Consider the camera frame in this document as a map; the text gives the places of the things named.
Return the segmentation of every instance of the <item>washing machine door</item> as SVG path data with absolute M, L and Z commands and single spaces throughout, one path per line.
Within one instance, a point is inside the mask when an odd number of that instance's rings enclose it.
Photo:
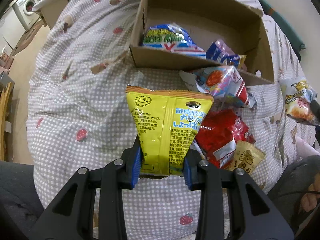
M 36 0 L 26 0 L 24 5 L 23 5 L 23 12 L 25 15 L 32 15 L 35 12 L 32 11 L 32 8 L 36 4 Z

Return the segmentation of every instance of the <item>red snack package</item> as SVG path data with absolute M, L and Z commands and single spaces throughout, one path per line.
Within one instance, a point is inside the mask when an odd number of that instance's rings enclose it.
M 218 168 L 232 161 L 238 140 L 255 143 L 249 127 L 231 109 L 209 112 L 195 139 L 207 160 Z

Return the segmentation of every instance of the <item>beige snack package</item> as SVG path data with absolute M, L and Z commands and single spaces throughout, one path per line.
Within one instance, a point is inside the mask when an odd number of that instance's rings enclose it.
M 260 151 L 253 144 L 245 141 L 238 141 L 233 161 L 228 167 L 228 170 L 233 171 L 236 168 L 242 168 L 248 174 L 251 174 L 265 157 L 265 153 Z

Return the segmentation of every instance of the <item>cardboard box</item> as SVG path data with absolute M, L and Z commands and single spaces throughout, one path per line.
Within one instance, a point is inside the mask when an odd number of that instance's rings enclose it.
M 205 51 L 221 38 L 235 53 L 247 55 L 248 72 L 239 70 L 246 85 L 274 83 L 269 41 L 259 13 L 235 0 L 141 0 L 130 41 L 135 65 L 172 70 L 215 65 L 212 60 L 141 46 L 150 26 L 176 23 Z M 255 75 L 258 70 L 261 78 Z

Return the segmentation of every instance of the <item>person's foot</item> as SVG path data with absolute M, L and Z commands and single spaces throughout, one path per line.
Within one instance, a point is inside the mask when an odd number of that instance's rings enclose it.
M 309 186 L 308 190 L 320 191 L 320 173 L 316 174 L 315 181 Z M 310 193 L 304 194 L 300 201 L 301 208 L 306 212 L 315 209 L 317 206 L 318 198 L 320 198 L 320 195 Z

